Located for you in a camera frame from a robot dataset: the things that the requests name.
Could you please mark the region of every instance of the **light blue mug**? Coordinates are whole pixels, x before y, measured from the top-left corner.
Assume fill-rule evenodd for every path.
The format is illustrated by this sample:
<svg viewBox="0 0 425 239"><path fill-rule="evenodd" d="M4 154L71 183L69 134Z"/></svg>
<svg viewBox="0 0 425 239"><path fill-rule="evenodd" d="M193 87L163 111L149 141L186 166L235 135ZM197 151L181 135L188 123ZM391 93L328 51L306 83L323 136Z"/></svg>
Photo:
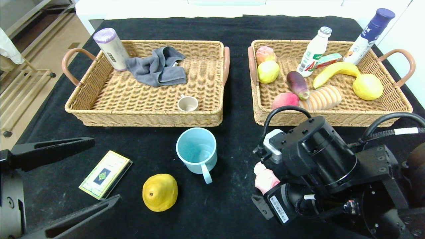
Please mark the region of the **light blue mug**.
<svg viewBox="0 0 425 239"><path fill-rule="evenodd" d="M190 128L177 140L178 157L193 173L203 174L207 184L212 183L210 171L217 162L217 142L214 135L204 128Z"/></svg>

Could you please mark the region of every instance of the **fake fruit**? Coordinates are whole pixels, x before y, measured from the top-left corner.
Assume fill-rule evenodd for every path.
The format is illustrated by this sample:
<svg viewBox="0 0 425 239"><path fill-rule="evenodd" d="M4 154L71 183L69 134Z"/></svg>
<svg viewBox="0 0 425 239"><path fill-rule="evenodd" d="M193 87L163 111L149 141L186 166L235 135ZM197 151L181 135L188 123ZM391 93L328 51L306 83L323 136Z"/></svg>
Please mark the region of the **fake fruit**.
<svg viewBox="0 0 425 239"><path fill-rule="evenodd" d="M260 65L261 63L268 60L273 60L273 61L277 60L275 52L273 51L272 48L268 46L260 47L255 53L255 58L257 59L257 65Z"/></svg>
<svg viewBox="0 0 425 239"><path fill-rule="evenodd" d="M286 75L286 82L289 85L289 88L298 95L298 97L301 100L306 100L310 96L309 88L307 87L306 80L304 77L296 72L296 71L290 71Z"/></svg>
<svg viewBox="0 0 425 239"><path fill-rule="evenodd" d="M142 188L144 204L154 212L162 212L177 200L177 182L169 174L157 174L146 180Z"/></svg>
<svg viewBox="0 0 425 239"><path fill-rule="evenodd" d="M353 82L353 90L363 100L375 100L381 97L384 87L376 76L364 74L357 76Z"/></svg>
<svg viewBox="0 0 425 239"><path fill-rule="evenodd" d="M285 105L298 106L298 96L292 92L281 93L276 96L272 103L272 109L279 108Z"/></svg>
<svg viewBox="0 0 425 239"><path fill-rule="evenodd" d="M346 74L350 76L359 76L360 72L357 66L350 62L336 62L326 67L320 72L313 81L313 88L317 89L324 85L332 76L336 74Z"/></svg>
<svg viewBox="0 0 425 239"><path fill-rule="evenodd" d="M307 100L300 100L299 106L306 110L327 110L341 103L342 96L339 89L333 85L326 85L310 92Z"/></svg>
<svg viewBox="0 0 425 239"><path fill-rule="evenodd" d="M273 61L268 60L258 66L258 79L263 84L273 82L279 74L279 65Z"/></svg>

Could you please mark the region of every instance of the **purple lid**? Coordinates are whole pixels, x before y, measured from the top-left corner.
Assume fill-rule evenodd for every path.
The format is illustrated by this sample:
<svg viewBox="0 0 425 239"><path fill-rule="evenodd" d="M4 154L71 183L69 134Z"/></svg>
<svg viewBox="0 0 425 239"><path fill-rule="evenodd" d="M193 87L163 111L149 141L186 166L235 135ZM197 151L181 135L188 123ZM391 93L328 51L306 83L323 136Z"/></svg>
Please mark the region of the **purple lid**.
<svg viewBox="0 0 425 239"><path fill-rule="evenodd" d="M108 43L116 37L116 32L113 28L103 28L102 30L96 32L93 35L93 39L97 43Z"/></svg>
<svg viewBox="0 0 425 239"><path fill-rule="evenodd" d="M372 18L371 23L380 28L385 28L391 19L395 18L396 15L388 9L376 10L375 16Z"/></svg>

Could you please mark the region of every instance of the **white cloth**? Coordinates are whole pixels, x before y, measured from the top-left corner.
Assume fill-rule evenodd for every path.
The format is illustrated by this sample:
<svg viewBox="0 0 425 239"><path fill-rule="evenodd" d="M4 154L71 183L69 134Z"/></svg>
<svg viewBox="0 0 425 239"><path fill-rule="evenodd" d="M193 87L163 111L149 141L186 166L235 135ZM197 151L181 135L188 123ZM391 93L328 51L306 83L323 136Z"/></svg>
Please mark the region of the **white cloth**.
<svg viewBox="0 0 425 239"><path fill-rule="evenodd" d="M0 55L10 58L15 64L24 63L24 58L21 53L16 49L15 45L13 45L12 41L0 28Z"/></svg>

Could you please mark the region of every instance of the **bread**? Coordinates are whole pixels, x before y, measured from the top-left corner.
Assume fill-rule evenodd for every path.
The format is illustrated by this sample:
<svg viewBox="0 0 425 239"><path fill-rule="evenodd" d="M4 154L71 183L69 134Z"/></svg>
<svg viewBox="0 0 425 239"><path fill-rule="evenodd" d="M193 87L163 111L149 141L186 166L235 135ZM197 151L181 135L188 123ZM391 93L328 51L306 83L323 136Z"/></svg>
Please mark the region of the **bread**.
<svg viewBox="0 0 425 239"><path fill-rule="evenodd" d="M327 110L341 103L340 90L333 85L326 85L310 92L307 100L300 100L299 106L309 111Z"/></svg>

